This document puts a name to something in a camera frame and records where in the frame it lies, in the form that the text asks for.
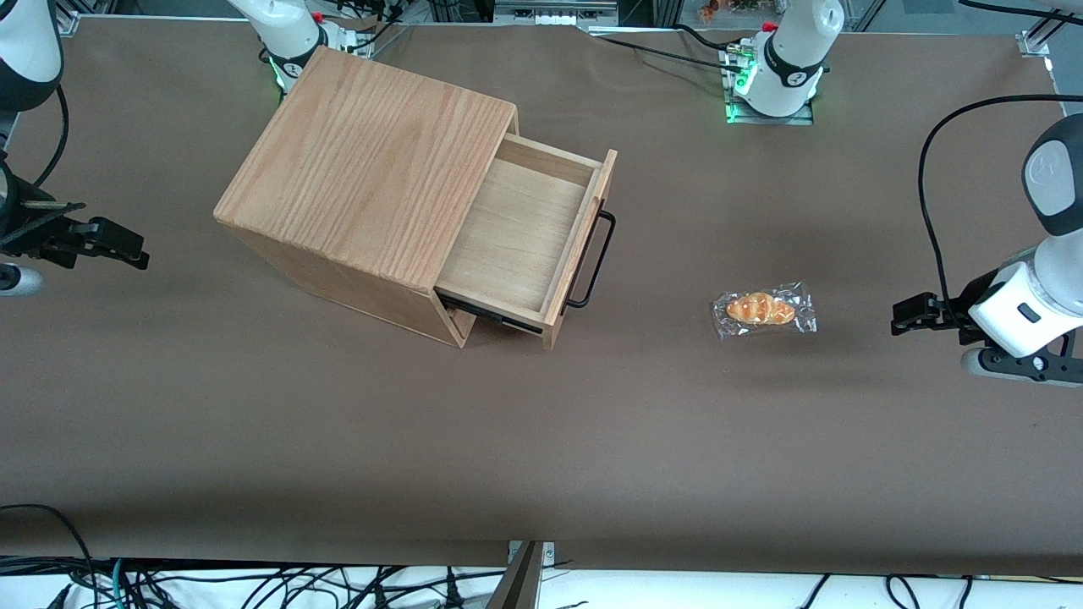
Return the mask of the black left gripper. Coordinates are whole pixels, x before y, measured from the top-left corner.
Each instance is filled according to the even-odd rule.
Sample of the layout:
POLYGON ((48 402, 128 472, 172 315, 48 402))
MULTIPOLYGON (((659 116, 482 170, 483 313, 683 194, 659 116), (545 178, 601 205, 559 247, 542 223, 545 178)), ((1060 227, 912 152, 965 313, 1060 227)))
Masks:
POLYGON ((960 335, 960 344, 991 344, 989 334, 979 327, 970 310, 986 301, 991 288, 999 288, 999 283, 995 282, 997 274, 999 270, 994 269, 971 280, 958 296, 948 301, 925 291, 898 302, 897 308, 893 308, 890 335, 897 337, 917 329, 955 329, 960 335), (944 319, 947 310, 948 320, 944 319))

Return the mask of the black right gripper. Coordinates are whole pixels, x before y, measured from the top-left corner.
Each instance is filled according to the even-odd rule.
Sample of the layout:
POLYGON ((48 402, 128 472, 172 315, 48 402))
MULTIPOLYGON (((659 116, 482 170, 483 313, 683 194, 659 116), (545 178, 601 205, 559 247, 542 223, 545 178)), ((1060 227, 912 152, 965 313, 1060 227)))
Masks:
POLYGON ((84 225, 84 239, 78 238, 71 230, 81 223, 69 213, 84 208, 84 203, 62 200, 3 203, 1 251, 8 258, 28 257, 61 267, 76 265, 78 255, 117 260, 141 271, 151 265, 143 236, 106 218, 92 218, 84 225))

